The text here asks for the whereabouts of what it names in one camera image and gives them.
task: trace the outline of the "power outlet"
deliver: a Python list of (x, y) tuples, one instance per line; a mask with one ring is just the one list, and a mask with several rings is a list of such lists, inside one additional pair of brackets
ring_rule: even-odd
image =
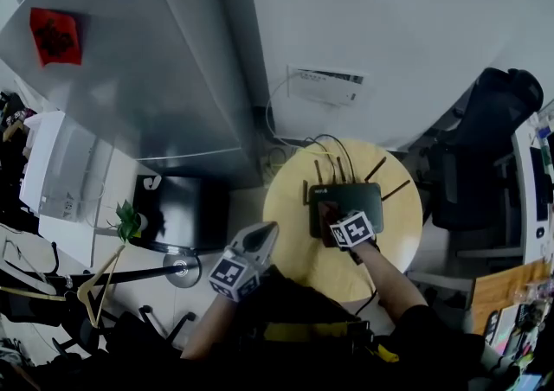
[(288, 93), (333, 106), (353, 106), (365, 94), (367, 76), (356, 73), (287, 67)]

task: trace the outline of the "refrigerator door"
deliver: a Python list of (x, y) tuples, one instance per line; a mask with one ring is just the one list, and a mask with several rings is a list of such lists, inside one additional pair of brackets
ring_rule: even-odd
[[(74, 16), (81, 66), (41, 67), (29, 28), (33, 7)], [(57, 108), (131, 157), (241, 147), (166, 0), (24, 0), (0, 32), (0, 58)]]

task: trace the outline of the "wrist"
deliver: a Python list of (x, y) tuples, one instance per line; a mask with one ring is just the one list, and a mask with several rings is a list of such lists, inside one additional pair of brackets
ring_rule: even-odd
[(368, 241), (358, 243), (355, 247), (352, 247), (351, 250), (357, 255), (361, 255), (362, 253), (368, 253), (368, 252), (371, 253), (373, 251), (377, 251), (377, 249)]

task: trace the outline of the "metal base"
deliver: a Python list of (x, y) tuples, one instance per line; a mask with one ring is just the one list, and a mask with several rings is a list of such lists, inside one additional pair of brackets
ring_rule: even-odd
[(166, 266), (182, 266), (184, 268), (181, 272), (165, 276), (177, 288), (190, 288), (196, 285), (202, 276), (202, 265), (197, 256), (166, 254), (164, 267)]

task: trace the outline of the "wooden board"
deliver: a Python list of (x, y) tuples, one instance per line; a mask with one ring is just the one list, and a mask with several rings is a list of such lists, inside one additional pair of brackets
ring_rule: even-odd
[(550, 271), (551, 264), (539, 260), (477, 278), (472, 302), (473, 333), (482, 335), (486, 321), (493, 311), (513, 305), (517, 290), (528, 283), (548, 279)]
[[(383, 158), (385, 164), (371, 178), (381, 185), (382, 196), (406, 180), (410, 184), (383, 203), (384, 230), (377, 236), (383, 255), (404, 272), (416, 254), (422, 236), (422, 204), (408, 171), (389, 152), (357, 140), (342, 141), (348, 150), (358, 182)], [(321, 142), (329, 152), (340, 156), (347, 181), (351, 180), (348, 159), (334, 141)], [(320, 153), (312, 144), (308, 151)], [(273, 262), (280, 271), (302, 285), (309, 285), (338, 302), (368, 298), (372, 292), (370, 275), (364, 265), (356, 266), (347, 253), (325, 248), (309, 234), (308, 207), (302, 205), (302, 181), (318, 184), (314, 160), (319, 161), (324, 183), (332, 182), (332, 167), (326, 155), (298, 150), (280, 169), (267, 192), (264, 221), (277, 221), (279, 238)]]

